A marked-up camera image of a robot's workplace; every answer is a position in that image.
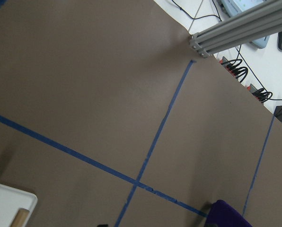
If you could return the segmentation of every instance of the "white floor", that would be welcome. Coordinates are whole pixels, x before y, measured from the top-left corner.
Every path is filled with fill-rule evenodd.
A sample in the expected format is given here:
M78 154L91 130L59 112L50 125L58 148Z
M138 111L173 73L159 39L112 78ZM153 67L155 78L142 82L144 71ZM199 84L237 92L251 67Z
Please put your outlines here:
M155 1L172 18L182 24L190 34L203 31L219 22L216 17L206 17L193 21L174 3L172 3L171 0ZM217 13L212 0L176 0L175 2L194 17ZM218 9L223 20L228 18L227 15L222 13L219 6ZM265 88L273 93L273 98L282 99L282 51L277 48L277 42L278 34L273 34L271 35L266 48L257 49L251 44L244 44L241 47L241 54ZM235 48L231 48L229 50L222 51L215 56L217 59L221 59L223 56L227 59L234 59L237 57L237 50ZM261 88L261 85L251 72L248 73L247 78L242 84L244 86L249 86L250 83L258 89ZM282 105L282 101L270 100L264 103L264 106L272 113L277 105Z

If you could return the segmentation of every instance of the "gray metal profile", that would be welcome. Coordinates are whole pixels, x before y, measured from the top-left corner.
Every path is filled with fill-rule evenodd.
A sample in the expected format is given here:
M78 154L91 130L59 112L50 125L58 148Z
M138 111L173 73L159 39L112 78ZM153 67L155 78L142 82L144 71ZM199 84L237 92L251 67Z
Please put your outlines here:
M189 42L201 56L282 31L282 0L268 0L202 32Z

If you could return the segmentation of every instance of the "wooden block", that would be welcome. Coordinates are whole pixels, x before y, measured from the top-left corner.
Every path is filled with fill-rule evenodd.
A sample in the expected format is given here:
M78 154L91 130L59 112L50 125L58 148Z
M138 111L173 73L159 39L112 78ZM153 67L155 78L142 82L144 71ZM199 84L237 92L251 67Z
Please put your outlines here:
M29 214L29 210L24 209L24 208L20 208L16 214L16 216L14 217L14 220L12 222L12 224L10 225L10 227L22 227L25 220L27 219Z

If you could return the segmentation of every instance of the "purple object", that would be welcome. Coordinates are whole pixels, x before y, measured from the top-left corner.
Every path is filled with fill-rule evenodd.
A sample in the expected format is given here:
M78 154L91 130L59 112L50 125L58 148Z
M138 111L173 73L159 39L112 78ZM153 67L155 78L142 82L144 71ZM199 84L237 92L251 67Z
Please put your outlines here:
M223 200L216 201L209 211L205 226L252 227L235 209Z

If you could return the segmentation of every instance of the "purple cloth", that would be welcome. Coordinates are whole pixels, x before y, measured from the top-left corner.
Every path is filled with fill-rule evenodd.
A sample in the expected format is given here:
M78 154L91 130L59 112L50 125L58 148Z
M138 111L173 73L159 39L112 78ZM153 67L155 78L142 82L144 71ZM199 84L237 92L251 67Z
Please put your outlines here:
M223 200L218 200L212 205L205 224L217 224L218 227L252 227Z

